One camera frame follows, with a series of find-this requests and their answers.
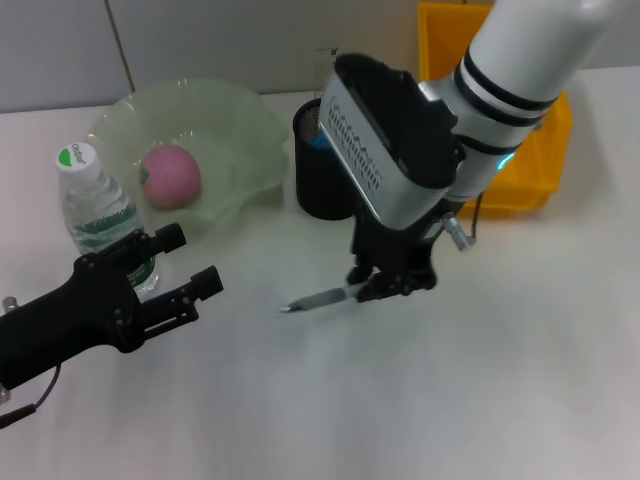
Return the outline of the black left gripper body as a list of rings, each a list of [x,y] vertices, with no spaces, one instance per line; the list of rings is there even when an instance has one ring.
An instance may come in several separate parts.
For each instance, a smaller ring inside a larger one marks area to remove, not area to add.
[[[78,258],[62,286],[0,316],[0,385],[14,389],[95,346],[136,350],[140,306],[124,267]]]

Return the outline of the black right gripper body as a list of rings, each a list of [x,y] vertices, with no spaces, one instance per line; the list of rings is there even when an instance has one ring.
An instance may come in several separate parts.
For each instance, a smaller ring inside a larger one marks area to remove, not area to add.
[[[383,225],[364,203],[355,207],[355,229],[351,253],[352,273],[433,273],[431,253],[434,240],[425,240],[428,230],[446,210],[437,203],[409,227],[401,230]]]

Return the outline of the silver retractable pen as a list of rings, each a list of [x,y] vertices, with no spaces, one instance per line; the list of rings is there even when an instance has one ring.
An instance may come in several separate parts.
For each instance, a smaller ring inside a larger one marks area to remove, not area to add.
[[[296,313],[314,310],[341,303],[357,295],[362,284],[345,285],[297,299],[281,308],[282,313]]]

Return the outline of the green label water bottle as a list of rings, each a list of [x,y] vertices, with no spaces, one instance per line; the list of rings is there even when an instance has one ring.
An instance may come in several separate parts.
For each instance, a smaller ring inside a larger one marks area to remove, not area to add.
[[[81,254],[100,252],[143,228],[135,202],[105,172],[91,145],[66,145],[55,166],[65,225]]]

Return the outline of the transparent plastic ruler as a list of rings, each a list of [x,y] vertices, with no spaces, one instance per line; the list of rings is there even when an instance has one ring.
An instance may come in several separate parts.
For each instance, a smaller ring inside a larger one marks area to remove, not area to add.
[[[314,51],[314,97],[320,97],[326,83],[334,71],[335,60],[338,54],[337,47],[320,48]]]

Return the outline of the pink peach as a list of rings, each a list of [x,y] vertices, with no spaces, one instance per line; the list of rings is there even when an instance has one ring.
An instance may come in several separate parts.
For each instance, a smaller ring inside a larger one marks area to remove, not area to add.
[[[139,167],[139,183],[146,201],[160,210],[189,206],[200,195],[201,173],[195,158],[178,145],[151,150]]]

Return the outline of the black mesh pen holder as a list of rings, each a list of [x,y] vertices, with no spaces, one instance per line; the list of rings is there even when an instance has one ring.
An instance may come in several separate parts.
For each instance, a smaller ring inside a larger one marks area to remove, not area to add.
[[[308,101],[293,118],[296,198],[300,207],[314,218],[344,220],[354,213],[351,181],[334,150],[323,153],[309,146],[323,132],[319,126],[320,106],[320,98]]]

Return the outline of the green wavy glass fruit plate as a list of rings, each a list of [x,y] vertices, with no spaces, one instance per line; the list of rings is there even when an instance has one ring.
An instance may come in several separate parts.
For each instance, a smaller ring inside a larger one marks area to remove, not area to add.
[[[188,239],[224,230],[256,196],[281,187],[287,126],[256,92],[223,80],[163,81],[109,106],[85,140],[135,201],[147,229],[177,222]],[[152,206],[140,167],[153,149],[177,145],[196,160],[199,197],[177,210]]]

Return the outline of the yellow plastic storage bin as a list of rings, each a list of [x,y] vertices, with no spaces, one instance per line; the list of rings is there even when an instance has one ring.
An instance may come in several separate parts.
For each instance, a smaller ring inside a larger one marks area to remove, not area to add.
[[[421,3],[417,22],[419,75],[440,80],[453,72],[489,14],[489,4]],[[567,92],[529,135],[514,159],[488,187],[483,218],[506,218],[540,209],[557,191],[564,170],[573,117]]]

